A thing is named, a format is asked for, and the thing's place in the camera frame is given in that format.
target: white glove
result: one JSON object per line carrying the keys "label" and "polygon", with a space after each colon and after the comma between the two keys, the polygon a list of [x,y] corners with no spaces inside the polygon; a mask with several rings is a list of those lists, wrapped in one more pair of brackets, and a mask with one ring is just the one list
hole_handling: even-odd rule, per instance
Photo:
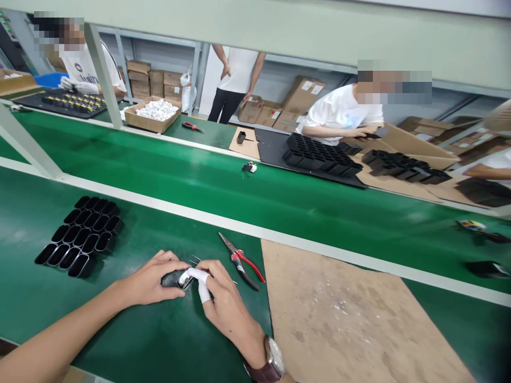
{"label": "white glove", "polygon": [[97,85],[91,84],[90,82],[78,82],[75,84],[76,90],[82,94],[99,94],[100,90]]}
{"label": "white glove", "polygon": [[62,76],[60,78],[59,88],[64,90],[73,90],[73,85],[76,84],[77,84],[76,81],[71,80],[69,77]]}
{"label": "white glove", "polygon": [[206,280],[209,277],[209,274],[198,269],[188,269],[188,274],[199,281],[199,295],[201,297],[201,302],[204,303],[210,301],[211,295],[206,287]]}

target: black foam mat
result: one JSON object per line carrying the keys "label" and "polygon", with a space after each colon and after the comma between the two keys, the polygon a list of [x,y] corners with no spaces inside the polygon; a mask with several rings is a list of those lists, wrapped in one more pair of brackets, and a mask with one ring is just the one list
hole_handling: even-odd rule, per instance
{"label": "black foam mat", "polygon": [[307,174],[309,176],[314,176],[329,181],[338,182],[340,184],[354,186],[360,189],[368,188],[368,186],[362,181],[360,181],[357,176],[352,177],[333,176],[331,174],[318,170],[307,170],[297,168],[295,166],[289,166],[282,159],[282,156],[287,151],[286,141],[287,138],[289,137],[289,135],[285,133],[279,133],[270,130],[256,128],[255,136],[257,138],[257,141],[259,141],[258,143],[259,156],[261,157],[261,162],[263,163],[278,166],[279,168],[293,170],[295,172]]}

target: white plastic bag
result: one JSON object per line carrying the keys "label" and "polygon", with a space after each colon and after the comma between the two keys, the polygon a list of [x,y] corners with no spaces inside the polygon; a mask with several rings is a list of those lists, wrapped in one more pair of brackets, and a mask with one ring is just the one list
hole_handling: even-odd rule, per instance
{"label": "white plastic bag", "polygon": [[[192,80],[192,66],[188,68],[188,70],[183,73],[181,76],[181,85],[183,87],[183,93],[181,94],[181,104],[183,112],[188,110],[190,104],[190,92],[191,92],[191,83]],[[193,91],[193,103],[195,103],[195,98],[197,97],[197,88],[194,88]]]}

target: wire cutter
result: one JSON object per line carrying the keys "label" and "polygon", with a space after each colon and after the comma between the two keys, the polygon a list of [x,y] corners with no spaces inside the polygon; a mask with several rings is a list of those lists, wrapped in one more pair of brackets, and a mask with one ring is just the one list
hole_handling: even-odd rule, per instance
{"label": "wire cutter", "polygon": [[227,246],[227,248],[229,249],[229,251],[230,251],[230,260],[233,261],[234,264],[236,265],[236,268],[238,269],[238,272],[240,273],[241,277],[245,280],[245,282],[250,287],[252,287],[255,291],[258,292],[259,291],[259,286],[256,285],[256,283],[252,279],[250,279],[250,277],[246,274],[245,269],[243,268],[243,265],[241,264],[241,260],[243,260],[246,263],[248,263],[250,265],[250,267],[254,269],[255,273],[257,274],[257,276],[259,277],[261,282],[266,283],[266,280],[262,276],[262,273],[259,270],[259,268],[257,267],[257,265],[254,263],[253,260],[251,260],[250,258],[248,258],[245,255],[243,250],[239,250],[236,247],[234,247],[234,245],[226,237],[224,237],[222,235],[222,233],[218,233],[218,234],[220,234],[220,238],[222,238],[222,241],[224,241],[225,246]]}
{"label": "wire cutter", "polygon": [[192,124],[191,122],[183,122],[181,124],[183,128],[190,129],[190,130],[198,130],[200,133],[204,133],[204,130],[199,129],[197,125]]}

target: wristwatch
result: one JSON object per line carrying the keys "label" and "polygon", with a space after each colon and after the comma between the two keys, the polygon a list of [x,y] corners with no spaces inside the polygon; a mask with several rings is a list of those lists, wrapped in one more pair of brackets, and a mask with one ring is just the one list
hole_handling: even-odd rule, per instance
{"label": "wristwatch", "polygon": [[282,352],[277,343],[268,335],[265,337],[266,364],[259,370],[254,370],[245,361],[245,369],[249,376],[258,383],[275,383],[286,375],[286,365]]}

